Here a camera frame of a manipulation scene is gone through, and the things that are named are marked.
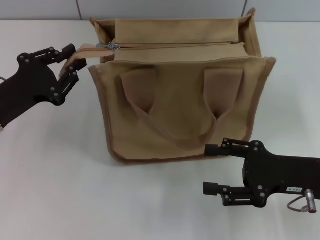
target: beige canvas bag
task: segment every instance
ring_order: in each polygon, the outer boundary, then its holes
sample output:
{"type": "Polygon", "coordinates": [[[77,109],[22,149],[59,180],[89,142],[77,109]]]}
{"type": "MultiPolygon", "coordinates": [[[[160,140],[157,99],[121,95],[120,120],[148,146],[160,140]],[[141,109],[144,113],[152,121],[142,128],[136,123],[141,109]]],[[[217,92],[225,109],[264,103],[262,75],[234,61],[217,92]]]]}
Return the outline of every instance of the beige canvas bag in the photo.
{"type": "Polygon", "coordinates": [[[125,163],[203,158],[205,144],[248,141],[275,58],[262,57],[254,9],[234,19],[91,19],[89,67],[111,155],[125,163]]]}

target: zipper pull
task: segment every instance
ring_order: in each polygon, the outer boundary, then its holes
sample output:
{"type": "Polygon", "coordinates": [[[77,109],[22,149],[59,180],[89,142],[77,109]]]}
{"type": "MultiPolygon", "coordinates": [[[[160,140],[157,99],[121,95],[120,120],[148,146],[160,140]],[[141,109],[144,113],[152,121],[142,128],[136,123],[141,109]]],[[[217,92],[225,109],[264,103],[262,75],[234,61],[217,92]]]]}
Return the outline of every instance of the zipper pull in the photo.
{"type": "Polygon", "coordinates": [[[107,45],[103,45],[101,43],[98,43],[97,45],[95,45],[97,48],[108,48],[108,49],[112,49],[112,50],[117,50],[120,49],[119,44],[113,44],[111,42],[109,42],[109,44],[107,45]]]}

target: bag handle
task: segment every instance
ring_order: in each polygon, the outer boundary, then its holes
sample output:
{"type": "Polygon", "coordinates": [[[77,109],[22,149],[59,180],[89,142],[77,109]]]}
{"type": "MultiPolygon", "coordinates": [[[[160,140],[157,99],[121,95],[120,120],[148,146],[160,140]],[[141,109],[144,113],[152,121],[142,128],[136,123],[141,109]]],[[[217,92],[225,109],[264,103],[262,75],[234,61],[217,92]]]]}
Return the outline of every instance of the bag handle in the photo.
{"type": "Polygon", "coordinates": [[[75,60],[109,57],[114,54],[115,52],[112,49],[96,47],[92,44],[84,44],[65,62],[59,76],[62,76],[66,72],[66,67],[72,64],[75,60]]]}
{"type": "MultiPolygon", "coordinates": [[[[109,57],[114,55],[113,50],[107,50],[105,48],[99,48],[91,44],[84,44],[75,52],[64,64],[60,76],[65,72],[65,68],[73,63],[75,60],[88,59],[88,58],[101,58],[109,57]]],[[[195,150],[205,146],[213,137],[218,120],[224,118],[233,108],[238,89],[240,87],[240,82],[243,75],[243,70],[240,68],[211,68],[206,69],[204,72],[204,85],[203,85],[203,97],[206,108],[210,115],[211,124],[208,130],[199,135],[198,137],[189,138],[189,139],[175,139],[168,131],[158,125],[152,117],[147,113],[150,106],[147,103],[150,100],[154,101],[154,96],[152,96],[152,91],[145,91],[142,94],[136,94],[132,96],[130,94],[130,89],[138,89],[139,84],[132,81],[132,77],[136,80],[148,80],[147,77],[142,77],[141,74],[147,74],[153,80],[153,83],[156,79],[156,72],[154,68],[148,69],[135,69],[133,71],[122,74],[121,80],[124,91],[126,92],[126,97],[130,105],[132,106],[135,113],[140,117],[140,119],[149,126],[152,130],[158,133],[160,136],[168,140],[169,142],[175,144],[178,148],[184,150],[195,150]],[[148,99],[142,99],[140,103],[136,103],[136,96],[141,96],[142,98],[146,96],[148,99]]]]}
{"type": "Polygon", "coordinates": [[[148,114],[155,103],[154,68],[139,68],[120,75],[124,94],[137,116],[153,131],[178,148],[195,150],[205,146],[213,137],[218,118],[224,118],[233,108],[243,70],[239,68],[212,68],[204,73],[203,97],[210,116],[208,130],[193,138],[176,139],[148,114]]]}

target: white table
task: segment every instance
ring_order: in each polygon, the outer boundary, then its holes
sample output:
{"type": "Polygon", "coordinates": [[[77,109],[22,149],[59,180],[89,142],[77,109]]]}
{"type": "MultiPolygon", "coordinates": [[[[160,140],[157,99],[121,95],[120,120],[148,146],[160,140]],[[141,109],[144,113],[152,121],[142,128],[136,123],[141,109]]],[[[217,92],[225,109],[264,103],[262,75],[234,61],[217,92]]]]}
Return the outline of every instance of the white table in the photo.
{"type": "MultiPolygon", "coordinates": [[[[320,23],[259,22],[257,30],[277,64],[252,139],[275,154],[320,157],[320,23]]],[[[5,78],[23,52],[98,42],[86,21],[0,21],[0,34],[5,78]]],[[[242,186],[241,158],[117,163],[89,71],[79,77],[64,105],[38,104],[0,134],[1,240],[319,239],[320,213],[288,210],[294,195],[272,195],[259,209],[202,194],[203,182],[242,186]]]]}

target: label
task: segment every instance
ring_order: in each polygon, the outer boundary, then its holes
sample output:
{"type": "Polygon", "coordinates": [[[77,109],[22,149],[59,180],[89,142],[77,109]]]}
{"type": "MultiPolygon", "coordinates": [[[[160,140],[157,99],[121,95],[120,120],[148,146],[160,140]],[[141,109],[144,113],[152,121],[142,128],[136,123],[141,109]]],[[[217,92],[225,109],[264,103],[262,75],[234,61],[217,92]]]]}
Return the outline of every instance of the label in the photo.
{"type": "Polygon", "coordinates": [[[295,192],[295,193],[301,193],[302,192],[302,189],[301,187],[291,187],[291,186],[288,186],[288,188],[286,189],[287,192],[295,192]]]}

